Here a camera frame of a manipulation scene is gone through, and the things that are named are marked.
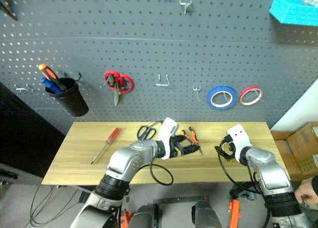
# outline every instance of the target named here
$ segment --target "metal hook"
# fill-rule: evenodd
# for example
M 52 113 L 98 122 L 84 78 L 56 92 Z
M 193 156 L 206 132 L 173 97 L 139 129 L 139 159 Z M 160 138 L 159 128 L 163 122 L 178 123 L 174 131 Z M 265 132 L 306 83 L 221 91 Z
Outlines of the metal hook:
M 165 75 L 166 79 L 167 79 L 167 82 L 168 84 L 159 84 L 159 82 L 161 81 L 161 78 L 160 78 L 160 74 L 158 74 L 158 80 L 156 82 L 156 85 L 157 86 L 169 86 L 170 85 L 170 82 L 169 82 L 169 79 L 168 79 L 168 74 Z
M 187 10 L 190 6 L 192 6 L 192 0 L 190 1 L 190 3 L 187 3 L 187 2 L 182 2 L 180 0 L 180 5 L 184 7 L 184 15 L 187 14 Z
M 192 86 L 192 88 L 193 88 L 193 91 L 197 92 L 197 99 L 198 99 L 198 101 L 200 101 L 200 99 L 199 99 L 199 91 L 201 90 L 201 86 L 199 88 L 194 88 L 194 86 Z
M 107 80 L 105 81 L 104 85 L 100 85 L 99 87 L 100 87 L 100 88 L 105 87 L 105 86 L 106 86 L 106 84 L 108 83 L 108 80 L 109 80 L 109 76 L 107 77 Z
M 33 88 L 31 86 L 29 86 L 28 84 L 26 84 L 27 88 L 23 88 L 23 87 L 17 87 L 16 84 L 14 84 L 15 90 L 18 90 L 19 92 L 21 92 L 22 90 L 26 90 L 26 91 L 33 91 Z
M 228 98 L 227 98 L 227 95 L 224 92 L 223 92 L 223 95 L 224 95 L 225 100 L 229 101 Z
M 67 78 L 69 75 L 66 72 L 63 72 L 64 74 L 64 78 Z M 75 81 L 79 81 L 81 79 L 81 74 L 78 72 L 79 74 L 79 78 L 78 79 L 74 79 Z
M 254 92 L 255 92 L 255 94 L 257 95 L 257 97 L 259 98 L 259 100 L 260 101 L 263 101 L 262 99 L 261 99 L 261 97 L 259 97 L 259 94 L 257 93 L 257 90 L 253 90 Z

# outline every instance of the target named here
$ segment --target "pliers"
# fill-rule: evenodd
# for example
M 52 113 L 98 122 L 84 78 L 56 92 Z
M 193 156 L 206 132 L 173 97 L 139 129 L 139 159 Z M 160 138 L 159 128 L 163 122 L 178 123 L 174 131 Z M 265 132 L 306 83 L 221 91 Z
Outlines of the pliers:
M 200 147 L 200 145 L 199 145 L 199 141 L 198 141 L 198 139 L 197 139 L 196 133 L 195 133 L 194 129 L 191 128 L 191 126 L 189 127 L 189 131 L 191 132 L 192 139 L 190 139 L 190 138 L 187 136 L 185 130 L 182 130 L 183 136 L 186 137 L 186 139 L 191 143 L 191 145 L 197 145 L 197 146 L 199 147 L 199 151 L 200 151 L 201 155 L 203 156 L 203 152 L 202 152 L 202 149 L 201 149 L 201 147 Z

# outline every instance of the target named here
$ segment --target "black cable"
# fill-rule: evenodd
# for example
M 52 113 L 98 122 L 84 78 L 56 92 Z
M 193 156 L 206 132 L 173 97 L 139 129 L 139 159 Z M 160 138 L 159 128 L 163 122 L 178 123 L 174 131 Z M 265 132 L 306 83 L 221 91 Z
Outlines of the black cable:
M 260 193 L 260 190 L 258 190 L 257 187 L 256 187 L 256 185 L 255 185 L 255 182 L 254 182 L 254 180 L 253 180 L 253 178 L 252 178 L 252 173 L 251 173 L 251 171 L 250 171 L 250 167 L 249 167 L 248 165 L 247 165 L 247 169 L 248 169 L 248 174 L 249 174 L 250 181 L 252 182 L 255 191 L 257 191 L 257 192 Z
M 258 190 L 261 192 L 261 195 L 262 195 L 262 197 L 264 199 L 264 202 L 265 202 L 265 207 L 267 208 L 266 219 L 265 219 L 264 224 L 262 226 L 262 228 L 266 228 L 267 225 L 268 225 L 268 222 L 269 222 L 269 218 L 270 218 L 270 210 L 267 207 L 267 202 L 266 202 L 265 195 L 264 195 L 263 191 L 260 189 L 260 186 L 259 186 L 258 182 L 256 181 L 256 172 L 254 172 L 254 174 L 253 174 L 253 182 L 254 182 L 255 186 L 257 186 Z
M 218 152 L 219 163 L 220 163 L 220 166 L 221 166 L 223 172 L 225 173 L 225 175 L 228 177 L 228 179 L 229 179 L 236 187 L 240 188 L 240 189 L 243 190 L 243 191 L 253 192 L 253 193 L 256 193 L 256 194 L 260 194 L 260 192 L 258 192 L 258 191 L 254 191 L 254 190 L 250 190 L 250 189 L 248 189 L 248 188 L 244 188 L 244 187 L 242 187 L 241 185 L 239 185 L 237 182 L 235 182 L 235 181 L 231 178 L 231 176 L 228 174 L 227 170 L 225 169 L 225 167 L 224 167 L 224 165 L 223 165 L 223 163 L 222 163 L 222 160 L 221 160 L 220 152 L 219 152 L 219 151 L 217 151 L 217 152 Z
M 121 217 L 121 206 L 122 205 L 120 205 L 119 210 L 118 210 L 118 228 L 121 227 L 121 220 L 120 220 L 120 217 Z
M 263 224 L 262 228 L 266 228 L 267 227 L 268 222 L 269 222 L 269 218 L 270 218 L 270 210 L 269 210 L 269 208 L 267 208 L 267 215 L 266 215 L 266 219 L 264 221 L 264 224 Z
M 75 194 L 78 192 L 78 190 L 76 190 L 74 192 L 74 194 L 71 196 L 71 198 L 69 199 L 69 201 L 64 205 L 64 207 L 53 217 L 51 218 L 50 220 L 46 221 L 46 222 L 38 222 L 35 220 L 35 218 L 43 211 L 43 209 L 47 206 L 47 204 L 49 204 L 51 202 L 51 196 L 53 194 L 53 186 L 51 186 L 51 190 L 50 192 L 48 193 L 48 195 L 45 196 L 45 198 L 36 206 L 36 208 L 33 210 L 33 205 L 34 205 L 34 200 L 35 200 L 35 197 L 39 191 L 39 188 L 40 186 L 38 186 L 38 188 L 36 189 L 35 191 L 35 194 L 33 196 L 33 199 L 32 199 L 32 203 L 31 203 L 31 207 L 30 207 L 30 221 L 28 224 L 30 224 L 31 226 L 33 227 L 41 227 L 41 226 L 45 226 L 46 224 L 52 222 L 53 220 L 57 219 L 58 217 L 60 217 L 61 215 L 63 215 L 67 210 L 69 210 L 70 208 L 72 208 L 73 206 L 77 205 L 78 203 L 76 204 L 73 204 L 72 206 L 68 207 L 66 210 L 64 210 L 66 208 L 66 206 L 72 201 L 73 197 L 75 196 Z M 39 211 L 36 212 L 36 210 L 40 207 L 40 205 L 48 198 L 48 200 L 44 203 L 44 205 L 41 207 L 41 209 Z
M 161 165 L 159 165 L 159 164 L 153 164 L 154 160 L 155 160 L 155 157 L 151 160 L 150 164 L 146 164 L 146 165 L 140 167 L 139 170 L 142 169 L 142 168 L 144 168 L 144 167 L 149 166 L 150 175 L 151 175 L 151 177 L 154 179 L 154 181 L 156 181 L 157 183 L 159 183 L 160 185 L 163 185 L 163 186 L 170 186 L 171 184 L 173 184 L 174 178 L 173 178 L 172 173 L 171 173 L 167 168 L 165 168 L 164 166 L 161 166 Z M 155 177 L 155 175 L 154 175 L 153 166 L 155 166 L 155 167 L 160 167 L 160 168 L 162 168 L 163 170 L 165 170 L 167 173 L 169 173 L 169 175 L 170 175 L 170 177 L 171 177 L 171 182 L 169 182 L 169 183 L 164 183 L 164 182 L 159 181 L 159 180 Z

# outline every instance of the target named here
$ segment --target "orange screwdriver handle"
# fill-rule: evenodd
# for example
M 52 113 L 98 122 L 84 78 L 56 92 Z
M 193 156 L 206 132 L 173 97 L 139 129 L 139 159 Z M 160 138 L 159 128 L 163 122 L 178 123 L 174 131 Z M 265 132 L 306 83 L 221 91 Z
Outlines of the orange screwdriver handle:
M 67 87 L 59 80 L 58 76 L 48 67 L 48 65 L 45 63 L 40 64 L 39 70 L 47 80 L 53 81 L 61 90 L 67 90 Z
M 119 135 L 121 129 L 120 128 L 116 128 L 111 135 L 109 136 L 108 140 L 106 141 L 106 143 L 109 145 L 111 144 L 111 142 L 113 142 L 113 140 Z
M 192 129 L 191 126 L 190 126 L 190 127 L 189 127 L 189 130 L 191 131 L 192 138 L 193 138 L 193 142 L 194 142 L 195 144 L 198 144 L 199 141 L 198 141 L 198 139 L 197 139 L 197 135 L 195 134 L 194 129 Z
M 39 65 L 39 69 L 47 80 L 54 81 L 58 79 L 58 76 L 48 67 L 48 65 L 42 63 Z

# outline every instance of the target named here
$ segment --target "black pen holder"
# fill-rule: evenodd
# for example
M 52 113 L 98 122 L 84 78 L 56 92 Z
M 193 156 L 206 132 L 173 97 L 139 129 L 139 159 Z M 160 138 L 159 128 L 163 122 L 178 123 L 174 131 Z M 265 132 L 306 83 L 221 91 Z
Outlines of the black pen holder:
M 79 85 L 72 78 L 60 78 L 59 79 L 66 87 L 67 90 L 62 93 L 54 93 L 48 88 L 45 88 L 46 92 L 51 97 L 54 97 L 69 113 L 74 117 L 83 116 L 88 112 L 88 106 L 84 101 L 84 98 L 80 94 Z

